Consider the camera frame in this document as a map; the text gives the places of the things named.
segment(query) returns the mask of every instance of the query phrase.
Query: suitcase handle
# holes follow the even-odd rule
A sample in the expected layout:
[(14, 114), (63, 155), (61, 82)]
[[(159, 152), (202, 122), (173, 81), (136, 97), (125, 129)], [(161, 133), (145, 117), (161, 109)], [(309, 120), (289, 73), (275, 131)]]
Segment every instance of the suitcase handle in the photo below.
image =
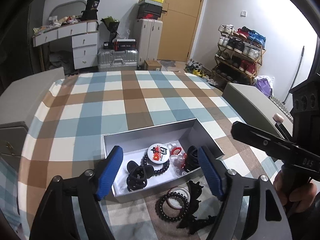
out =
[(111, 55), (122, 55), (122, 54), (126, 54), (127, 51), (126, 50), (123, 50), (123, 51), (115, 51), (115, 50), (112, 50), (110, 52)]
[(113, 62), (111, 63), (111, 65), (113, 65), (116, 61), (121, 61), (122, 64), (125, 64), (125, 62), (124, 62), (124, 60), (123, 60), (122, 58), (115, 58), (115, 59), (113, 60)]

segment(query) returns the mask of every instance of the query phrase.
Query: open box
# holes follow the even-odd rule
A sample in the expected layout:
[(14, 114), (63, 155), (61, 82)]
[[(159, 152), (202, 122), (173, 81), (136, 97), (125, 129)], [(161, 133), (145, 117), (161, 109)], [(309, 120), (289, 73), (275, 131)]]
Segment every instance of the open box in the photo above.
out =
[[(169, 190), (202, 174), (201, 168), (197, 168), (185, 175), (180, 175), (177, 173), (176, 167), (170, 163), (169, 169), (165, 173), (159, 176), (152, 176), (148, 179), (146, 187), (129, 192), (126, 183), (129, 174), (127, 171), (127, 163), (129, 161), (135, 161), (140, 165), (143, 156), (152, 144), (161, 143), (167, 145), (175, 142), (182, 148), (183, 152), (187, 152), (191, 145), (197, 148), (207, 146), (215, 158), (223, 156), (220, 147), (196, 118), (122, 133), (103, 135), (103, 142), (106, 156), (108, 156), (115, 145), (119, 145), (123, 149), (123, 161), (111, 187), (114, 197), (120, 203), (137, 200)], [(162, 164), (152, 165), (155, 170), (162, 168)]]

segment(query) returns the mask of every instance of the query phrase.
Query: door frame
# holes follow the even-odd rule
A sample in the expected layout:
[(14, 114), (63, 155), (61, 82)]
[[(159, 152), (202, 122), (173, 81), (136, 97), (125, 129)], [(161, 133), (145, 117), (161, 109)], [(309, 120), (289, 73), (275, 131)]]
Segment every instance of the door frame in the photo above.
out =
[(196, 21), (196, 26), (193, 31), (192, 40), (191, 40), (191, 44), (190, 44), (189, 51), (188, 51), (187, 61), (190, 59), (193, 43), (195, 42), (195, 37), (196, 37), (196, 32), (198, 30), (198, 24), (199, 24), (200, 15), (201, 15), (202, 7), (203, 7), (203, 2), (204, 2), (204, 0), (201, 0), (199, 11), (198, 11), (198, 16), (197, 16), (197, 21)]

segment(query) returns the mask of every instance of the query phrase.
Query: checkered tablecloth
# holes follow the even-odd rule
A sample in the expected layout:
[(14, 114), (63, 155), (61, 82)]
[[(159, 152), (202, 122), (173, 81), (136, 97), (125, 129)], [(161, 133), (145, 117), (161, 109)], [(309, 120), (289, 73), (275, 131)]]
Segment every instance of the checkered tablecloth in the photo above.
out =
[[(262, 151), (233, 140), (239, 115), (201, 78), (188, 73), (122, 71), (88, 73), (56, 81), (41, 102), (28, 132), (20, 163), (18, 200), (28, 237), (38, 205), (55, 175), (79, 176), (104, 158), (102, 134), (198, 118), (216, 140), (224, 164), (243, 176), (275, 176), (277, 166)], [(195, 181), (206, 185), (204, 177)], [(205, 239), (210, 228), (193, 236), (160, 220), (151, 196), (119, 204), (101, 202), (116, 239)], [(77, 199), (76, 219), (86, 239)], [(220, 203), (205, 187), (198, 218), (217, 214)]]

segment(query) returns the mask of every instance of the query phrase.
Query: wooden door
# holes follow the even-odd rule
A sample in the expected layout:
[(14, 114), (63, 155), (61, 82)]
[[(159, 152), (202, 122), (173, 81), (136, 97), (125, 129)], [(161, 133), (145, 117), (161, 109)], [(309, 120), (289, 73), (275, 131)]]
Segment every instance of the wooden door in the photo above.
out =
[(202, 0), (164, 0), (158, 59), (186, 61)]

